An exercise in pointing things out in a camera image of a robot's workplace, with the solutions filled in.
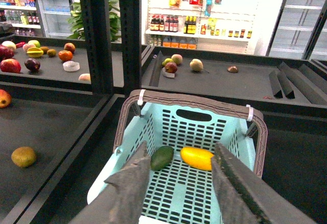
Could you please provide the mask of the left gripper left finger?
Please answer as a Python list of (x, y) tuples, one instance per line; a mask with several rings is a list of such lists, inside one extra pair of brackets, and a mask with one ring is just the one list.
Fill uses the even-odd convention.
[(105, 181), (105, 189), (70, 223), (138, 223), (150, 175), (144, 141), (124, 167)]

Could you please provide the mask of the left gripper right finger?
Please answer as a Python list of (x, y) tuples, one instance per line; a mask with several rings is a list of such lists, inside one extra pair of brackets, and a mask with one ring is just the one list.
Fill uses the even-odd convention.
[(222, 144), (216, 144), (211, 163), (224, 223), (314, 223)]

